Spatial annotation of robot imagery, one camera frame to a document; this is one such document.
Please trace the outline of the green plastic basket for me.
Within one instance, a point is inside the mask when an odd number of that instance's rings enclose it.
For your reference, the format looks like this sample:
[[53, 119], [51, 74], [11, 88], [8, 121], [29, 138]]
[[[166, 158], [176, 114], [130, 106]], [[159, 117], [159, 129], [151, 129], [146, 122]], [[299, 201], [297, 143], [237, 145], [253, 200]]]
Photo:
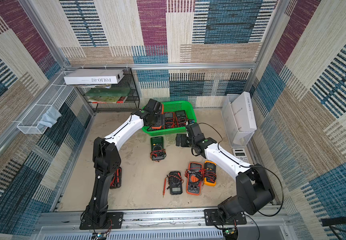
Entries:
[[[189, 120], [194, 120], [194, 122], [197, 122], [197, 117], [191, 103], [187, 101], [172, 101], [163, 102], [162, 104], [165, 112], [185, 111]], [[186, 127], [148, 131], [148, 126], [145, 126], [142, 128], [142, 131], [152, 137], [156, 137], [161, 135], [184, 133], [186, 132]]]

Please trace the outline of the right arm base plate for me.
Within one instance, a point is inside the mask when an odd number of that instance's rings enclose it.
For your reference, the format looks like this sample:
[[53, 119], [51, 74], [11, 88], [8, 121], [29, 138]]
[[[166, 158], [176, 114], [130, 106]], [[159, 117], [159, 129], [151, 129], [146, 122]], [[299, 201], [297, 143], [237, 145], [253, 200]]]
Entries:
[[205, 209], [204, 210], [205, 222], [207, 226], [235, 226], [235, 225], [246, 225], [247, 220], [243, 213], [239, 213], [230, 218], [224, 218], [220, 215], [217, 209]]

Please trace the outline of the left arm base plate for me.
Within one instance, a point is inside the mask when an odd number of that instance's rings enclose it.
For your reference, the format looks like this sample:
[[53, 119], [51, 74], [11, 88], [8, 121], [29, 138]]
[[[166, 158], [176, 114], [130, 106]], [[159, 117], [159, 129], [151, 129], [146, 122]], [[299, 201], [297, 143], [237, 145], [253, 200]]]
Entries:
[[120, 229], [122, 226], [123, 212], [107, 212], [100, 216], [83, 212], [80, 216], [80, 230], [109, 230]]

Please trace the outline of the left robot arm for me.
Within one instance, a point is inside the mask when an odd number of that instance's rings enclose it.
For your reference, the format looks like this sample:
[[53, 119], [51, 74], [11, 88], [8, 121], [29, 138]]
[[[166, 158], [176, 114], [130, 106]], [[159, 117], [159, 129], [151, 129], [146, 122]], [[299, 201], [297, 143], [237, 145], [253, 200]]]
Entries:
[[119, 169], [119, 150], [123, 144], [144, 126], [161, 124], [163, 104], [150, 99], [143, 109], [137, 109], [115, 131], [104, 138], [96, 138], [93, 143], [92, 160], [95, 168], [95, 181], [92, 196], [85, 211], [81, 214], [80, 230], [110, 228], [107, 217], [108, 193], [112, 176]]

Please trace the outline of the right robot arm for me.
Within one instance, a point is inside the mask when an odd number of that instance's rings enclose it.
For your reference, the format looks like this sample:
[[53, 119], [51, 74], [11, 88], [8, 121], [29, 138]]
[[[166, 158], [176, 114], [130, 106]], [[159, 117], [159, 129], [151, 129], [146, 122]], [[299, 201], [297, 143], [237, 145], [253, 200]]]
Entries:
[[206, 138], [200, 124], [186, 126], [177, 134], [180, 147], [191, 148], [192, 155], [203, 157], [222, 168], [236, 181], [236, 195], [218, 204], [218, 218], [226, 223], [239, 214], [254, 215], [275, 198], [269, 170], [260, 164], [250, 165], [224, 150], [213, 138]]

